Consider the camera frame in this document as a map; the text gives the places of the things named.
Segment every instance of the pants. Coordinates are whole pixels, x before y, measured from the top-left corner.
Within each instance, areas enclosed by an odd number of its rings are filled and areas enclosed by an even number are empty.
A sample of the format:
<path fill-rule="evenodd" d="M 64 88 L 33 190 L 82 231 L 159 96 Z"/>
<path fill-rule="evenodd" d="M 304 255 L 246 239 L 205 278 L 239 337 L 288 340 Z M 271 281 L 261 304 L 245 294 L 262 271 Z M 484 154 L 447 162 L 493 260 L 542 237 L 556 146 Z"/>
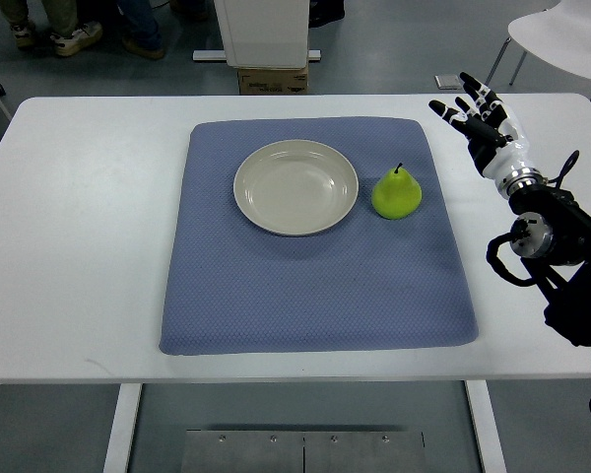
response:
<path fill-rule="evenodd" d="M 116 0 L 129 24 L 129 31 L 140 47 L 155 51 L 162 47 L 162 36 L 149 0 Z"/>
<path fill-rule="evenodd" d="M 206 11 L 206 0 L 179 0 L 185 8 L 191 12 L 205 12 Z"/>
<path fill-rule="evenodd" d="M 41 0 L 52 29 L 70 37 L 77 27 L 76 0 Z M 11 26 L 25 25 L 29 18 L 27 0 L 0 0 L 0 10 Z"/>

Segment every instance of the person's leg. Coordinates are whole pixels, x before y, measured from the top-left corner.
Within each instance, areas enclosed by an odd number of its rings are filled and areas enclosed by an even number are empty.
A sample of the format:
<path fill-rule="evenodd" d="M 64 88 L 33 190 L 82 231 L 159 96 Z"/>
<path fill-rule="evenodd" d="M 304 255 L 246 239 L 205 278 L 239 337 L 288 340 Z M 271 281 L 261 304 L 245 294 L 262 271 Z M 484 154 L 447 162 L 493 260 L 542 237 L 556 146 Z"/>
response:
<path fill-rule="evenodd" d="M 206 0 L 170 0 L 168 6 L 173 12 L 185 15 L 194 22 L 208 19 Z"/>
<path fill-rule="evenodd" d="M 35 24 L 29 20 L 29 5 L 26 0 L 0 0 L 0 11 L 9 22 L 11 34 L 20 49 L 35 46 Z"/>
<path fill-rule="evenodd" d="M 97 21 L 103 27 L 116 27 L 122 23 L 114 0 L 77 0 L 77 18 L 80 23 Z"/>
<path fill-rule="evenodd" d="M 117 0 L 129 24 L 129 32 L 136 44 L 148 50 L 162 49 L 160 27 L 154 18 L 149 0 Z"/>
<path fill-rule="evenodd" d="M 319 0 L 309 10 L 308 26 L 310 28 L 323 27 L 336 22 L 346 16 L 344 12 L 344 0 Z"/>
<path fill-rule="evenodd" d="M 63 36 L 72 36 L 77 28 L 77 0 L 41 0 L 50 27 Z"/>
<path fill-rule="evenodd" d="M 98 42 L 102 37 L 99 22 L 79 25 L 77 0 L 41 0 L 54 33 L 50 39 L 58 56 L 73 56 L 82 49 Z"/>
<path fill-rule="evenodd" d="M 25 25 L 29 20 L 27 0 L 0 0 L 0 11 L 9 25 Z"/>

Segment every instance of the green pear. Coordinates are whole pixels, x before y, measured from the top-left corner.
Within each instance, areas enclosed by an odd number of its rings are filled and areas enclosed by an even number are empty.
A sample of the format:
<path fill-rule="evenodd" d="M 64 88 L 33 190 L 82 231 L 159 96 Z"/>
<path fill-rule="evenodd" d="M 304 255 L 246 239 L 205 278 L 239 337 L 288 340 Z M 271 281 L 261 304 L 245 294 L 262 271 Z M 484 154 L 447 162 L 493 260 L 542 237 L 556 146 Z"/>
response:
<path fill-rule="evenodd" d="M 372 207 L 385 219 L 396 220 L 408 216 L 423 199 L 420 185 L 401 168 L 402 165 L 392 168 L 372 189 Z"/>

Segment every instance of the white robotic hand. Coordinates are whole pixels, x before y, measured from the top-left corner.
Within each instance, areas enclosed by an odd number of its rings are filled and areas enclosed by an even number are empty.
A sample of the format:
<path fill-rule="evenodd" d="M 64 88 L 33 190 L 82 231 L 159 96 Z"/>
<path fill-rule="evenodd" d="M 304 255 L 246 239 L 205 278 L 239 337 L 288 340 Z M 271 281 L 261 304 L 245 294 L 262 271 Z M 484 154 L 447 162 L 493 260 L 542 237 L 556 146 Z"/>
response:
<path fill-rule="evenodd" d="M 506 199 L 522 185 L 542 182 L 541 173 L 528 158 L 530 143 L 511 108 L 469 74 L 461 73 L 460 79 L 475 107 L 460 98 L 455 103 L 462 111 L 440 101 L 431 101 L 429 106 L 467 137 L 478 172 L 492 179 Z"/>

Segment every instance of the cardboard box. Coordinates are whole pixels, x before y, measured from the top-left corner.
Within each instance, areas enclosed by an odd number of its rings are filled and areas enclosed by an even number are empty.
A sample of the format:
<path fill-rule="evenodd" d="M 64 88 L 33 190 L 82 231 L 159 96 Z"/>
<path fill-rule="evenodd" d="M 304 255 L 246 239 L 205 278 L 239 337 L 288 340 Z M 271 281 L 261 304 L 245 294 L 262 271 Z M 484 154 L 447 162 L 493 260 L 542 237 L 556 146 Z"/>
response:
<path fill-rule="evenodd" d="M 308 92 L 308 64 L 303 69 L 238 69 L 242 96 L 302 96 Z"/>

